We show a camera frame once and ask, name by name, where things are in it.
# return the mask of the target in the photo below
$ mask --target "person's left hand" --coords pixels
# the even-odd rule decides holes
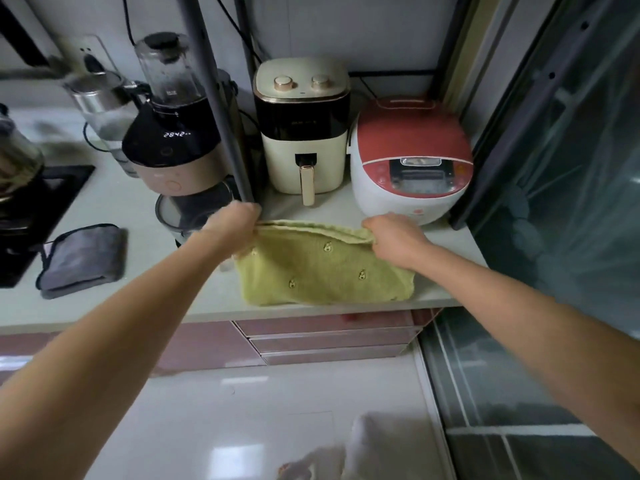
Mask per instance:
[[[234,200],[212,214],[202,231],[210,233],[225,258],[244,251],[253,241],[253,229],[262,208],[251,202]]]

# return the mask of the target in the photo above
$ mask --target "white tile floor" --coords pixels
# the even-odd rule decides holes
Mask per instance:
[[[345,441],[367,411],[420,421],[423,478],[443,478],[407,353],[150,379],[87,479],[273,480],[281,464]]]

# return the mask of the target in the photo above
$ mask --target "gas stove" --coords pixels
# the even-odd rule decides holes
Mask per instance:
[[[20,282],[94,169],[44,167],[27,187],[0,201],[0,288]]]

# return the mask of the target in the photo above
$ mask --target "forearm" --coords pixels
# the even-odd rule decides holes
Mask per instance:
[[[84,476],[224,258],[210,238],[192,236],[60,334],[0,389],[0,472]]]
[[[425,244],[416,270],[439,283],[556,400],[640,468],[640,344],[525,284]]]

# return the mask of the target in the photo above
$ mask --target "gray cloth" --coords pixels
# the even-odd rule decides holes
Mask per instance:
[[[118,281],[124,274],[125,254],[126,231],[113,224],[64,233],[43,258],[36,288],[43,298],[52,299]]]

